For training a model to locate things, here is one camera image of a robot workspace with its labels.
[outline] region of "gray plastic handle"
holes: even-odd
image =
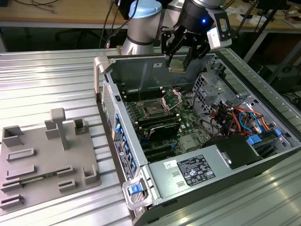
[[[138,184],[140,181],[141,181],[141,178],[136,177],[136,178],[133,178],[132,180],[124,182],[122,185],[122,191],[123,191],[124,197],[126,199],[127,207],[130,210],[135,210],[140,207],[148,206],[148,205],[152,204],[152,202],[153,202],[150,192],[148,192],[148,196],[145,199],[143,199],[142,201],[136,202],[136,203],[134,203],[132,201],[132,198],[128,192],[128,189],[129,189],[129,187]]]

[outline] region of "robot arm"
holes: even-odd
[[[173,28],[161,27],[161,50],[169,67],[173,55],[182,47],[190,47],[183,66],[203,58],[211,49],[231,45],[227,13],[220,8],[224,0],[185,0]]]
[[[211,49],[231,45],[228,16],[220,8],[224,2],[225,0],[173,0],[166,10],[159,10],[159,2],[139,0],[138,13],[135,13],[128,24],[127,39],[121,54],[152,53],[153,40],[161,39],[161,51],[166,56],[166,67],[170,66],[173,55],[182,46],[190,47],[183,62],[184,69],[187,69],[191,60],[202,58]],[[156,9],[157,12],[138,16],[150,12],[151,9]]]

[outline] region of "blue cable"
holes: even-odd
[[[170,145],[172,150],[175,148],[175,146],[177,145],[177,143],[178,143],[178,140],[177,140],[175,143],[172,143],[172,144]]]
[[[243,111],[243,112],[240,113],[240,115],[239,115],[239,123],[240,123],[240,125],[241,125],[242,127],[244,127],[245,129],[247,129],[248,131],[250,131],[251,134],[253,134],[252,130],[251,130],[250,128],[246,127],[246,126],[242,123],[241,116],[242,116],[242,114],[243,114],[244,112],[250,113],[250,115],[252,115],[252,116],[255,118],[258,127],[259,127],[262,131],[266,131],[265,128],[264,128],[262,125],[260,125],[260,123],[259,123],[259,121],[258,121],[256,115],[255,115],[253,112],[250,112],[250,111]]]

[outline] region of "cable connector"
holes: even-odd
[[[111,40],[108,40],[107,43],[105,44],[105,48],[110,48]]]

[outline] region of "green circuit board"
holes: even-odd
[[[179,92],[167,90],[168,94],[162,98],[146,99],[136,102],[125,102],[125,106],[140,140],[141,147],[146,158],[150,162],[180,155],[200,149],[211,138],[198,116],[194,113],[189,103]],[[170,116],[171,119],[160,121],[162,117]],[[137,126],[137,122],[153,120],[158,123],[152,127],[164,126],[165,124],[177,124],[179,129],[168,138],[150,139],[150,128]]]

